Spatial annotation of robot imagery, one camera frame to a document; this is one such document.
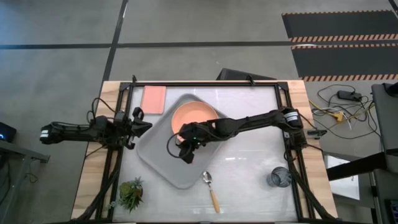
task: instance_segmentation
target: succulent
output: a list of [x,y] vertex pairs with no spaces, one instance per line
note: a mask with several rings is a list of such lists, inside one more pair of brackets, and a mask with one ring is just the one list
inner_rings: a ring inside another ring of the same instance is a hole
[[111,202],[109,207],[115,207],[116,205],[122,205],[123,208],[130,212],[136,209],[140,202],[142,202],[142,180],[141,177],[136,177],[133,181],[124,182],[119,186],[120,199],[116,202]]

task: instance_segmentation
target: power adapter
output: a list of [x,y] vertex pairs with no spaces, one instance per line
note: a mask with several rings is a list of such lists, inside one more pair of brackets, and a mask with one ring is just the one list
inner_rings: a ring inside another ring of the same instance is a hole
[[351,101],[360,102],[362,99],[362,94],[350,92],[350,91],[339,90],[337,92],[337,98],[339,98],[341,100],[351,100]]

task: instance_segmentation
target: black floor mat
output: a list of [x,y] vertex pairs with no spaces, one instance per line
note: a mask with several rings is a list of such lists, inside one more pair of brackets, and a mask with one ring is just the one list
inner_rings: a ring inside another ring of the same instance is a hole
[[292,42],[398,40],[398,19],[392,11],[283,14]]
[[293,46],[292,52],[308,82],[398,79],[398,44]]

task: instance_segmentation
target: wooden handle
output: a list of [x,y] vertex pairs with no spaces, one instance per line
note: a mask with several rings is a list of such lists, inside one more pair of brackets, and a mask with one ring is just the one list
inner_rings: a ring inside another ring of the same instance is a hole
[[210,194],[211,194],[211,199],[213,201],[214,210],[216,210],[216,213],[219,213],[220,212],[220,206],[218,206],[218,201],[217,201],[216,195],[213,192],[213,189],[210,189]]

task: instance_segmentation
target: metal spoon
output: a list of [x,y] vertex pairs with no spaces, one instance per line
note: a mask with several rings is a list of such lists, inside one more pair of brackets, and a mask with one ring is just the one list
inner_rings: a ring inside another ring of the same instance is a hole
[[220,207],[218,206],[216,195],[214,194],[213,189],[211,188],[211,175],[209,172],[207,171],[203,172],[203,180],[206,182],[206,184],[209,185],[210,195],[211,195],[211,200],[213,201],[214,210],[216,210],[216,213],[219,213]]

